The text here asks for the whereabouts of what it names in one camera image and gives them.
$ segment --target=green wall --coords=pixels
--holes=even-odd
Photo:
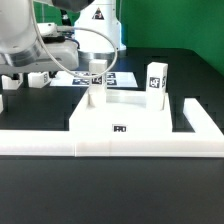
[[[44,9],[46,22],[61,24],[58,9]],[[224,75],[224,0],[123,0],[121,20],[128,47],[191,49]]]

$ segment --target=black sticker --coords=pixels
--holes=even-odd
[[[48,75],[45,74],[45,75],[44,75],[44,83],[46,83],[47,81],[48,81]]]
[[[117,81],[115,79],[107,80],[108,86],[117,86]]]
[[[127,132],[127,126],[125,126],[125,125],[113,125],[113,132]]]
[[[99,19],[99,20],[104,20],[103,14],[100,10],[100,8],[98,8],[93,16],[92,19]]]
[[[163,76],[163,84],[162,84],[162,88],[166,85],[166,76]]]
[[[160,79],[159,78],[150,77],[149,87],[159,88],[159,84],[160,84]]]
[[[89,85],[89,80],[85,79],[73,79],[72,85]]]
[[[108,79],[116,79],[116,75],[115,75],[115,73],[108,73],[107,78]]]
[[[99,78],[92,79],[92,84],[102,85],[103,84],[103,77],[100,76]]]

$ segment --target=black table surface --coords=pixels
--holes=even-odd
[[[150,62],[168,63],[173,131],[194,97],[224,132],[224,77],[195,52],[129,48],[113,71],[145,89]],[[87,69],[81,60],[79,70]],[[1,91],[0,129],[64,130],[85,88]],[[0,157],[0,223],[224,223],[222,158]]]

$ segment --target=cable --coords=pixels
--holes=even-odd
[[[112,69],[112,67],[115,65],[116,61],[117,61],[117,56],[118,56],[118,53],[117,53],[117,48],[115,46],[115,44],[113,43],[112,40],[110,40],[107,36],[105,36],[104,34],[98,32],[98,31],[95,31],[95,30],[92,30],[92,29],[87,29],[87,28],[81,28],[81,27],[67,27],[67,29],[69,31],[73,30],[83,30],[83,31],[89,31],[89,32],[93,32],[93,33],[96,33],[102,37],[104,37],[105,39],[107,39],[111,45],[113,46],[114,48],[114,59],[112,61],[112,63],[110,64],[110,66],[102,73],[100,74],[97,74],[97,75],[94,75],[94,76],[83,76],[83,75],[78,75],[78,74],[74,74],[72,71],[70,71],[69,69],[67,69],[66,67],[64,67],[62,64],[60,64],[57,59],[50,53],[50,51],[47,49],[46,45],[44,44],[43,40],[42,40],[42,37],[41,37],[41,34],[40,34],[40,31],[39,31],[39,28],[38,28],[38,25],[37,25],[37,21],[36,21],[36,17],[35,17],[35,11],[34,11],[34,5],[33,5],[33,0],[30,0],[30,10],[31,10],[31,16],[32,16],[32,19],[33,19],[33,25],[34,25],[34,29],[37,33],[37,37],[38,37],[38,40],[40,41],[40,44],[42,46],[42,48],[45,50],[45,52],[47,53],[47,55],[52,59],[52,61],[54,61],[54,63],[62,70],[64,70],[65,72],[69,73],[70,75],[72,76],[76,76],[78,78],[81,78],[81,79],[93,79],[93,78],[99,78],[101,77],[102,75],[106,74],[108,71],[110,71]]]

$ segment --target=small white block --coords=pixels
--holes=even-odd
[[[0,113],[3,111],[2,95],[0,95]]]
[[[89,63],[90,75],[97,75],[107,69],[107,60],[92,60]],[[93,107],[101,107],[106,104],[106,74],[99,78],[93,78],[89,85],[89,104]]]
[[[29,87],[31,88],[42,88],[50,81],[48,72],[32,72],[28,74]]]
[[[152,62],[147,67],[146,108],[160,111],[164,107],[168,65]]]
[[[12,80],[8,76],[2,76],[2,88],[9,89],[9,90],[16,90],[19,86],[23,83],[23,74],[19,73],[18,80]]]

